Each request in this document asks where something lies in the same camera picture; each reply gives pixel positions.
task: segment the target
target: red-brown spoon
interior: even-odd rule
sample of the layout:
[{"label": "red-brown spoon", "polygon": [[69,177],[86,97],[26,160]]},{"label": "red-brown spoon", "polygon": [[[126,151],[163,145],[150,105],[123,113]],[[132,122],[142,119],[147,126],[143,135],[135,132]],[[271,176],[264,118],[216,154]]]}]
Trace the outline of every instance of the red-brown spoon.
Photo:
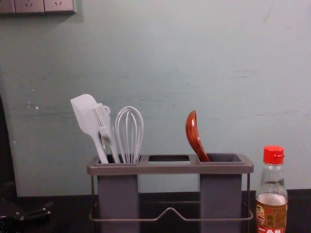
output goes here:
[{"label": "red-brown spoon", "polygon": [[200,161],[210,162],[209,157],[207,156],[198,132],[198,127],[196,123],[196,112],[193,110],[189,113],[186,121],[186,135],[189,141],[190,146],[194,152],[199,156]]}]

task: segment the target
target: electrical outlet panel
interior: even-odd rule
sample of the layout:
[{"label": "electrical outlet panel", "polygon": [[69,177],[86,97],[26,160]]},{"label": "electrical outlet panel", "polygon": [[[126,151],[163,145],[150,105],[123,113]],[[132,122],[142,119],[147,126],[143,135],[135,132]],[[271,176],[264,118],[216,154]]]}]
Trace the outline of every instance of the electrical outlet panel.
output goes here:
[{"label": "electrical outlet panel", "polygon": [[43,13],[43,0],[15,0],[16,13]]},{"label": "electrical outlet panel", "polygon": [[44,0],[45,12],[75,12],[74,0]]},{"label": "electrical outlet panel", "polygon": [[0,0],[0,14],[15,13],[14,0]]}]

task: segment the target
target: whisk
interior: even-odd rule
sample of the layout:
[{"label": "whisk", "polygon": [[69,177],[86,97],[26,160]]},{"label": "whisk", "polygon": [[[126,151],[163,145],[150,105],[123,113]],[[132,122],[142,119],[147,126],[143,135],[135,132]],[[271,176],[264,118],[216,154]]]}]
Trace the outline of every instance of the whisk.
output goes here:
[{"label": "whisk", "polygon": [[141,113],[132,106],[122,108],[115,122],[116,136],[124,163],[137,163],[144,133]]}]

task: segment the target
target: dark countertop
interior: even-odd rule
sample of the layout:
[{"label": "dark countertop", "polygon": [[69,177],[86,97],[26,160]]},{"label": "dark countertop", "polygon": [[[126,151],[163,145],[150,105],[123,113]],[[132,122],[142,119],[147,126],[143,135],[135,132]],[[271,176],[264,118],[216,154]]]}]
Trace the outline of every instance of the dark countertop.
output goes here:
[{"label": "dark countertop", "polygon": [[[146,209],[153,209],[155,213],[163,210],[166,206],[151,206],[150,200],[198,200],[198,193],[162,193],[162,194],[142,194],[140,196],[141,212],[143,217],[147,217],[150,213],[146,213]],[[26,211],[42,207],[49,201],[54,201],[51,208],[51,220],[48,225],[28,229],[25,233],[92,233],[93,224],[88,219],[91,207],[91,196],[63,196],[63,197],[31,197],[18,198],[16,203]],[[251,193],[252,210],[255,207],[255,192]],[[190,216],[197,217],[199,212],[198,203],[188,203],[177,206],[181,212]],[[311,230],[311,190],[289,190],[288,205],[288,221],[286,233],[308,233]],[[195,233],[199,232],[197,223],[183,223],[178,217],[169,213],[165,218],[157,223],[157,225],[145,224],[141,227],[142,233]],[[251,233],[256,232],[254,221],[251,222]]]}]

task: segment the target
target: utensil caddy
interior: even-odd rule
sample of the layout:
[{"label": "utensil caddy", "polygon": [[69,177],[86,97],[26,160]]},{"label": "utensil caddy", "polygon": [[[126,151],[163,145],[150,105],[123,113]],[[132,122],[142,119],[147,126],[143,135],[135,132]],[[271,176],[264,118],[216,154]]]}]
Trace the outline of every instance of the utensil caddy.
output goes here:
[{"label": "utensil caddy", "polygon": [[[93,158],[87,166],[92,182],[90,220],[100,222],[101,233],[139,233],[140,222],[157,222],[173,211],[185,222],[200,222],[200,233],[241,233],[242,221],[253,219],[250,210],[250,173],[253,163],[242,154],[209,153],[211,162],[202,163],[196,154],[141,155],[137,164],[101,164]],[[199,174],[200,218],[189,219],[169,207],[155,218],[139,215],[138,175]],[[247,174],[247,213],[242,217],[242,174]],[[94,200],[94,176],[97,176],[98,199]],[[95,218],[98,205],[101,219]]]}]

